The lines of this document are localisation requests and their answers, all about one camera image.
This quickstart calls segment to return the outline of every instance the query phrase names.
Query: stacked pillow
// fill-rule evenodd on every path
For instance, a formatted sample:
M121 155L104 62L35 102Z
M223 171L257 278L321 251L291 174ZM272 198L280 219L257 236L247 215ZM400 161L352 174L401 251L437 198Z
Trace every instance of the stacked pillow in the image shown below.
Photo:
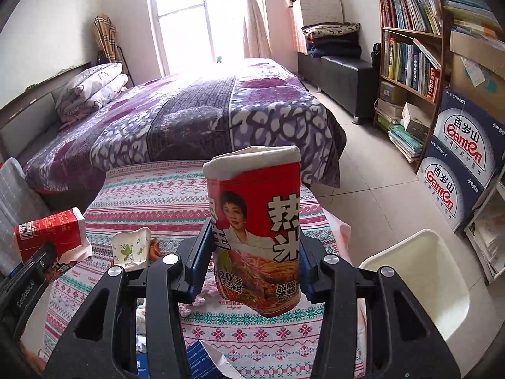
M64 127L98 111L115 98L128 81L120 63L91 67L72 78L56 102Z

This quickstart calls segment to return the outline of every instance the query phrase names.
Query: purple patterned blanket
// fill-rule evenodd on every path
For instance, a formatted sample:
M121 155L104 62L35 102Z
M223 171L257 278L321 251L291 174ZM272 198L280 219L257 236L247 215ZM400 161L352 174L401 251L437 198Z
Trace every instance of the purple patterned blanket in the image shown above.
M295 75L255 58L134 87L62 131L24 171L39 192L99 189L112 168L293 144L304 183L339 185L344 130Z

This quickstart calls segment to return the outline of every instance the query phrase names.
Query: floor tile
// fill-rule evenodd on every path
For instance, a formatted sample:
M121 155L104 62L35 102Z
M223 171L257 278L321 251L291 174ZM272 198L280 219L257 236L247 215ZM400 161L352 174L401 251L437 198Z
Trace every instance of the floor tile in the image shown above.
M317 88L313 85L304 81L305 87L309 90L309 92L314 95L321 103L324 105L330 112L335 116L337 122L344 125L352 125L353 124L353 116L341 107L337 102L335 102L331 97L327 96L325 93L318 93Z
M398 241L422 229L432 229L448 246L468 289L483 276L470 241L463 235L458 236L453 233L431 196L418 181L373 189L371 192Z
M458 363L461 377L484 355L501 327L488 287L481 278L470 289L470 308L463 324L447 340Z
M384 133L371 126L348 125L345 152L370 189L417 181L407 162Z
M49 301L49 294L51 287L48 287L44 295L40 298L35 306L28 322L26 323L25 332L21 337L21 341L26 349L33 353L37 353L42 348L42 339L45 330L45 317L47 314L47 303Z
M318 201L351 226L349 256L353 265L398 242L371 191L324 196Z
M333 188L322 184L313 184L311 186L311 191L315 197L339 195L349 192L365 191L368 189L363 176L345 152L342 154L338 162L340 165L340 188Z

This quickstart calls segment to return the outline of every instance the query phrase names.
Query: tablecloth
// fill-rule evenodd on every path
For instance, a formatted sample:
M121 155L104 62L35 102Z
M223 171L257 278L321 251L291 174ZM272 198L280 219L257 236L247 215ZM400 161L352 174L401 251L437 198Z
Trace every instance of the tablecloth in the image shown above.
M110 267L112 235L147 226L160 240L163 253L175 252L183 239L198 235L209 215L202 165L198 161L172 161L108 172L102 190L84 213L93 257L72 268L51 288L45 353L51 354L72 316ZM329 253L347 258L350 228L335 217L331 222L332 227L315 197L302 186L300 225L304 233L321 240ZM213 277L212 266L211 262L207 277ZM323 310L324 304L312 305L302 295L296 308L267 319L240 303L207 298L203 307L182 318L182 330L187 346L197 340L207 341L224 353L245 379L308 378ZM365 346L363 340L357 342L354 377L361 377Z

